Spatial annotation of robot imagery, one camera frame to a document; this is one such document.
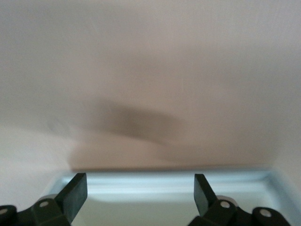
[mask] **circular mark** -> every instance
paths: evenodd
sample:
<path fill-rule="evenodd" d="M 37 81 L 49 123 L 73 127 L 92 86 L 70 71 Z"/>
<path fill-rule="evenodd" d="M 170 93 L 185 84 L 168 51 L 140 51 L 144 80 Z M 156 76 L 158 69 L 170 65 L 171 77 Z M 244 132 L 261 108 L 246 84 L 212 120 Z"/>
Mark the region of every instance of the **circular mark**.
<path fill-rule="evenodd" d="M 40 207 L 45 207 L 45 206 L 47 206 L 49 203 L 47 202 L 47 201 L 45 201 L 45 202 L 41 202 L 40 203 Z"/>
<path fill-rule="evenodd" d="M 230 204 L 226 201 L 222 201 L 221 202 L 221 207 L 224 207 L 224 208 L 230 208 Z"/>
<path fill-rule="evenodd" d="M 266 210 L 266 209 L 261 209 L 260 211 L 260 214 L 267 217 L 267 218 L 270 218 L 272 216 L 271 212 Z"/>
<path fill-rule="evenodd" d="M 2 215 L 2 214 L 6 214 L 6 213 L 7 213 L 7 211 L 8 211 L 8 209 L 7 209 L 7 208 L 5 208 L 5 209 L 1 209 L 1 210 L 0 210 L 0 215 Z"/>

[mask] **silver screw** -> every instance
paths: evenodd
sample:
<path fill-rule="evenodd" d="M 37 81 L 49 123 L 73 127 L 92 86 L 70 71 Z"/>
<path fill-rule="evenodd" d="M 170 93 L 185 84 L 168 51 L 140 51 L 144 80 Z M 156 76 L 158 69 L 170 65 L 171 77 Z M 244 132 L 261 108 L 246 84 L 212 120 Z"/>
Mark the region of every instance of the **silver screw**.
<path fill-rule="evenodd" d="M 230 208 L 230 204 L 226 201 L 222 201 L 221 202 L 221 207 L 224 207 L 224 208 Z"/>
<path fill-rule="evenodd" d="M 45 206 L 47 206 L 49 203 L 47 202 L 47 201 L 45 201 L 45 202 L 41 202 L 40 203 L 40 207 L 45 207 Z"/>
<path fill-rule="evenodd" d="M 6 213 L 7 213 L 7 211 L 8 211 L 8 209 L 6 209 L 6 208 L 5 208 L 5 209 L 1 209 L 1 210 L 0 210 L 0 215 L 2 215 L 2 214 L 6 214 Z"/>
<path fill-rule="evenodd" d="M 270 218 L 272 216 L 271 212 L 266 210 L 266 209 L 261 209 L 260 211 L 260 214 L 267 217 L 267 218 Z"/>

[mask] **white tray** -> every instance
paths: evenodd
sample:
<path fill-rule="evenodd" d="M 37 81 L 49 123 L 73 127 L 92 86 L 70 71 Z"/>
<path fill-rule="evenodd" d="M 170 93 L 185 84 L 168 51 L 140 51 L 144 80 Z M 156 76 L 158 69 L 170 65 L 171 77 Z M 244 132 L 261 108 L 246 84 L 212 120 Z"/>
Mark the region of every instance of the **white tray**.
<path fill-rule="evenodd" d="M 301 222 L 298 197 L 292 197 L 268 170 L 181 172 L 94 172 L 87 174 L 88 198 L 73 226 L 187 226 L 198 215 L 194 174 L 205 174 L 216 195 L 229 196 L 251 212 L 258 206 L 281 212 L 292 226 Z M 73 177 L 59 179 L 58 193 Z"/>

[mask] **screw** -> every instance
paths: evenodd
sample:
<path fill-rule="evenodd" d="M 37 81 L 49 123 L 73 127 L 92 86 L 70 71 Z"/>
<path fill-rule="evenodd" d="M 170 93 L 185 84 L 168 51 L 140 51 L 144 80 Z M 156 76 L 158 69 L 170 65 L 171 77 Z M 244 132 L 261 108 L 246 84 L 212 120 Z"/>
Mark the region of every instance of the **screw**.
<path fill-rule="evenodd" d="M 6 214 L 6 213 L 7 213 L 7 211 L 8 211 L 8 209 L 7 209 L 7 208 L 5 208 L 5 209 L 1 209 L 1 210 L 0 210 L 0 215 L 2 215 L 2 214 Z"/>
<path fill-rule="evenodd" d="M 41 202 L 40 203 L 40 207 L 45 207 L 45 206 L 47 206 L 49 203 L 47 202 L 47 201 L 45 201 L 45 202 Z"/>
<path fill-rule="evenodd" d="M 222 201 L 221 202 L 221 207 L 224 207 L 224 208 L 230 208 L 230 204 L 226 201 Z"/>
<path fill-rule="evenodd" d="M 267 217 L 267 218 L 270 218 L 272 216 L 271 212 L 266 210 L 266 209 L 261 209 L 260 211 L 260 214 Z"/>

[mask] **beige wall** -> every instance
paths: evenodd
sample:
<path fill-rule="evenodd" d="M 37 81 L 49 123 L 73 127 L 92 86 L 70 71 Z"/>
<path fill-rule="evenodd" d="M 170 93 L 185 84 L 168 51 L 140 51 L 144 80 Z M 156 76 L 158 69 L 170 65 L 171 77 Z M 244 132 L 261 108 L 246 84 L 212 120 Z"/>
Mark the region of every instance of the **beige wall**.
<path fill-rule="evenodd" d="M 277 166 L 301 189 L 300 7 L 1 1 L 3 197 L 82 169 Z"/>

